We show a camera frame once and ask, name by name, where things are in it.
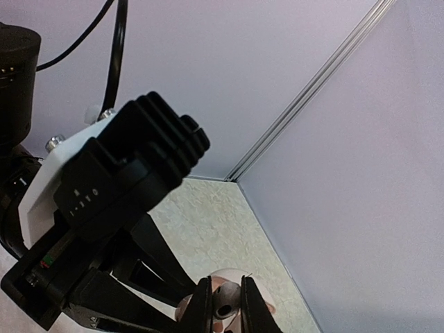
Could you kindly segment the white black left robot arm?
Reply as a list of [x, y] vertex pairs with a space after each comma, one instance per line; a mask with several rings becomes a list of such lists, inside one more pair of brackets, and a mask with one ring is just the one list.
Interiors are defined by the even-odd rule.
[[109, 332], [190, 332], [135, 295], [177, 305], [196, 289], [149, 212], [210, 147], [156, 92], [125, 104], [40, 164], [22, 146], [41, 38], [1, 26], [1, 290], [49, 329], [61, 314]]

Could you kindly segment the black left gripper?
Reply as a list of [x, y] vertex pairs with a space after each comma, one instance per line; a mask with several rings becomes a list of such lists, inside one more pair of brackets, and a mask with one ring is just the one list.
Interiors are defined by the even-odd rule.
[[[5, 274], [1, 289], [44, 330], [66, 314], [101, 332], [177, 332], [173, 319], [105, 270], [112, 247], [110, 237], [87, 243], [55, 226]], [[196, 288], [149, 214], [117, 235], [112, 274], [172, 307]]]

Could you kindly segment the pink earbud charging case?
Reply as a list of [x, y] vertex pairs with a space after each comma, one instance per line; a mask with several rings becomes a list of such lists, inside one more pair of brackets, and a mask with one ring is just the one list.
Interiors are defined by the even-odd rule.
[[213, 301], [212, 332], [241, 331], [241, 279], [243, 276], [254, 279], [268, 310], [273, 316], [275, 315], [275, 301], [258, 277], [237, 268], [219, 269], [210, 274]]

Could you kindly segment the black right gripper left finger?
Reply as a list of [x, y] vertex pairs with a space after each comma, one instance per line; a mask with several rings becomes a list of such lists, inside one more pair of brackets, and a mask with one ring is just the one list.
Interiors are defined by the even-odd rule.
[[212, 332], [212, 279], [199, 280], [182, 317], [182, 332]]

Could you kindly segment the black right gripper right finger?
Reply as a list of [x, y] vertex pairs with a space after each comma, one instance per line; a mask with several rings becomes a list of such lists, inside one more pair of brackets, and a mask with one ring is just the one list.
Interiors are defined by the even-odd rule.
[[241, 279], [241, 331], [243, 333], [283, 333], [269, 311], [252, 277]]

